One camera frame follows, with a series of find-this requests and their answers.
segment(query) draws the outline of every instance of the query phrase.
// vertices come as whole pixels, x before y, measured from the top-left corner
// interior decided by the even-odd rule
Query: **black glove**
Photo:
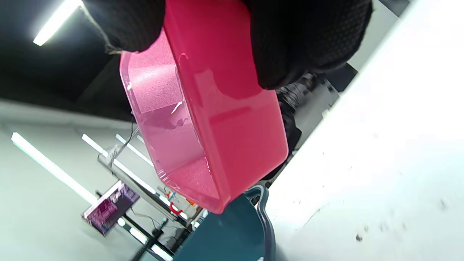
[[[144,51],[158,38],[164,0],[83,0],[116,49]],[[293,83],[305,72],[342,66],[358,50],[372,0],[242,0],[251,14],[251,45],[265,89]]]

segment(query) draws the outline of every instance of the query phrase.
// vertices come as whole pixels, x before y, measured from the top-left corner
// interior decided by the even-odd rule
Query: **monitor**
[[[82,217],[105,236],[139,198],[126,184],[118,181]]]

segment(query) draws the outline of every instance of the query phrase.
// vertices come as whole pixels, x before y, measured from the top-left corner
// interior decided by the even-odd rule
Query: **dark ceiling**
[[[63,0],[0,0],[0,98],[130,120],[119,57],[81,10],[43,46],[32,41]]]

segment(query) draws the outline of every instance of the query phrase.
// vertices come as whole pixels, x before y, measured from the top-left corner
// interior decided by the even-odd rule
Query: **cable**
[[[127,144],[129,144],[130,140],[134,137],[134,123],[135,123],[135,118],[132,117],[132,123],[130,125],[130,136],[129,136],[129,139],[127,139],[126,143],[124,143],[124,145],[122,146],[121,149],[125,148],[127,146]]]
[[[134,213],[134,215],[136,216],[141,216],[141,217],[146,217],[146,218],[149,218],[151,219],[151,222],[153,223],[153,227],[156,228],[156,225],[155,225],[155,222],[160,225],[160,223],[158,221],[156,221],[154,218],[148,216],[148,215],[144,215],[144,214],[140,214],[140,213],[137,213],[134,211],[134,209],[132,209],[132,207],[130,207],[130,210],[132,211],[132,213]]]
[[[165,239],[168,239],[168,238],[174,238],[176,241],[179,240],[179,239],[176,238],[175,236],[170,235],[170,236],[164,236],[164,237],[160,238],[160,239],[158,240],[158,242],[161,242],[161,241],[163,241],[163,240],[165,240]]]

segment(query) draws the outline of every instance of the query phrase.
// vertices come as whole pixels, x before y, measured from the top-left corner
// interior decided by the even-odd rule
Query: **red object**
[[[171,204],[169,205],[169,209],[170,209],[174,214],[180,215],[182,212],[184,212],[183,210],[179,210],[179,211],[175,210],[175,209],[173,208],[173,206],[174,206],[174,203],[171,202]]]
[[[239,0],[167,0],[164,31],[121,76],[158,177],[222,213],[288,154],[274,91],[258,85]]]

